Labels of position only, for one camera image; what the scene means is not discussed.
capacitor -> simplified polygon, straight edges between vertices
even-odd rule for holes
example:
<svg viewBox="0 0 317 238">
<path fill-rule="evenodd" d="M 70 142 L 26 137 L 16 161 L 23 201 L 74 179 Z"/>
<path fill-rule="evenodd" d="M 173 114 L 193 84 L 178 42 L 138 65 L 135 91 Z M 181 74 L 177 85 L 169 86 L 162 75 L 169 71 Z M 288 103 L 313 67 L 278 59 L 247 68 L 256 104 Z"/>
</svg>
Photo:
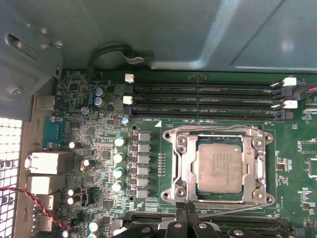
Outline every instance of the capacitor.
<svg viewBox="0 0 317 238">
<path fill-rule="evenodd" d="M 58 231 L 53 231 L 47 238 L 60 238 L 60 233 Z"/>
<path fill-rule="evenodd" d="M 91 232 L 88 236 L 88 238 L 99 238 L 99 237 L 100 237 L 100 233 L 98 231 Z"/>
<path fill-rule="evenodd" d="M 122 181 L 117 181 L 112 185 L 112 191 L 119 192 L 123 189 L 124 183 Z"/>
<path fill-rule="evenodd" d="M 96 160 L 84 160 L 84 166 L 94 166 L 96 164 Z"/>
<path fill-rule="evenodd" d="M 125 155 L 123 153 L 118 153 L 113 156 L 113 161 L 115 163 L 120 163 L 124 160 L 124 158 L 125 158 Z"/>
<path fill-rule="evenodd" d="M 118 179 L 120 178 L 123 174 L 124 174 L 124 169 L 123 168 L 116 168 L 114 171 L 113 171 L 113 176 Z"/>
<path fill-rule="evenodd" d="M 89 113 L 89 108 L 88 107 L 82 107 L 80 111 L 81 111 L 82 115 L 87 115 Z"/>
<path fill-rule="evenodd" d="M 105 95 L 105 92 L 103 91 L 102 88 L 98 87 L 98 88 L 95 88 L 95 95 L 97 97 L 103 97 Z"/>
<path fill-rule="evenodd" d="M 121 124 L 122 125 L 128 125 L 130 123 L 130 119 L 127 117 L 121 118 Z"/>
<path fill-rule="evenodd" d="M 103 107 L 105 105 L 105 101 L 104 99 L 102 99 L 101 97 L 96 97 L 94 99 L 94 104 L 97 106 L 97 107 Z"/>
<path fill-rule="evenodd" d="M 116 146 L 123 146 L 125 144 L 125 138 L 124 137 L 118 137 L 114 140 L 114 144 Z"/>
<path fill-rule="evenodd" d="M 67 191 L 68 196 L 71 197 L 79 193 L 81 193 L 81 187 L 75 187 Z"/>
<path fill-rule="evenodd" d="M 68 198 L 67 204 L 68 205 L 73 205 L 74 203 L 80 202 L 80 201 L 81 201 L 81 196 L 79 194 L 77 194 L 77 195 L 75 195 L 73 197 Z"/>
<path fill-rule="evenodd" d="M 57 91 L 56 92 L 56 96 L 58 96 L 59 98 L 65 98 L 66 97 L 66 93 L 64 91 Z"/>
<path fill-rule="evenodd" d="M 61 236 L 63 238 L 68 238 L 74 231 L 75 231 L 75 227 L 67 228 L 65 231 L 62 232 Z"/>
<path fill-rule="evenodd" d="M 65 91 L 65 90 L 66 90 L 66 85 L 63 84 L 63 83 L 59 83 L 59 84 L 57 85 L 57 88 L 58 88 L 59 90 Z"/>
<path fill-rule="evenodd" d="M 70 149 L 80 149 L 82 147 L 82 144 L 80 142 L 70 142 L 69 148 Z"/>
<path fill-rule="evenodd" d="M 93 219 L 89 224 L 88 228 L 91 232 L 96 232 L 100 227 L 100 221 L 98 219 Z"/>
</svg>

integrated circuit chip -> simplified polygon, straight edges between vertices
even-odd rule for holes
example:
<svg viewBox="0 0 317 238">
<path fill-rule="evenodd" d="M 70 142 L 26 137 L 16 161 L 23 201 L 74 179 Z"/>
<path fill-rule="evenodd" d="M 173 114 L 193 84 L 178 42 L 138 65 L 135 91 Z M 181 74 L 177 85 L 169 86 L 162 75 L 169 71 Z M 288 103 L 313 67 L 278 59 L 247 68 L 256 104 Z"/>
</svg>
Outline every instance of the integrated circuit chip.
<svg viewBox="0 0 317 238">
<path fill-rule="evenodd" d="M 317 178 L 317 159 L 315 158 L 308 161 L 308 175 L 311 178 Z"/>
<path fill-rule="evenodd" d="M 239 145 L 201 144 L 194 171 L 198 189 L 212 193 L 239 193 L 242 189 L 242 153 Z"/>
<path fill-rule="evenodd" d="M 103 206 L 104 206 L 104 208 L 108 208 L 108 209 L 112 208 L 113 200 L 104 199 Z"/>
<path fill-rule="evenodd" d="M 87 176 L 86 182 L 94 182 L 94 177 L 93 176 Z"/>
<path fill-rule="evenodd" d="M 95 134 L 95 129 L 90 127 L 86 130 L 86 135 L 94 135 Z"/>
<path fill-rule="evenodd" d="M 110 157 L 110 151 L 103 150 L 103 158 L 109 158 Z"/>
</svg>

red and black wire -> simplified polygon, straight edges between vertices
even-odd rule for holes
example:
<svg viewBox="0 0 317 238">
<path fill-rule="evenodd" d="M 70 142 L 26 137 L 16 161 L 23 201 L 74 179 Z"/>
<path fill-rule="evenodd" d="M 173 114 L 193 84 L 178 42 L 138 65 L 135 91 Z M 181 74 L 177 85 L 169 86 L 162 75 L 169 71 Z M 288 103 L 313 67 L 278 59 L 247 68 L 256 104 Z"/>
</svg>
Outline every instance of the red and black wire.
<svg viewBox="0 0 317 238">
<path fill-rule="evenodd" d="M 35 202 L 35 205 L 39 206 L 42 209 L 45 215 L 47 215 L 53 222 L 58 224 L 59 227 L 69 227 L 69 225 L 63 224 L 61 221 L 57 221 L 55 217 L 50 212 L 48 212 L 46 207 L 40 203 L 38 198 L 34 196 L 33 194 L 31 194 L 30 192 L 28 192 L 27 190 L 23 188 L 17 188 L 17 187 L 0 187 L 0 191 L 5 191 L 5 190 L 23 192 L 26 196 L 30 197 Z"/>
</svg>

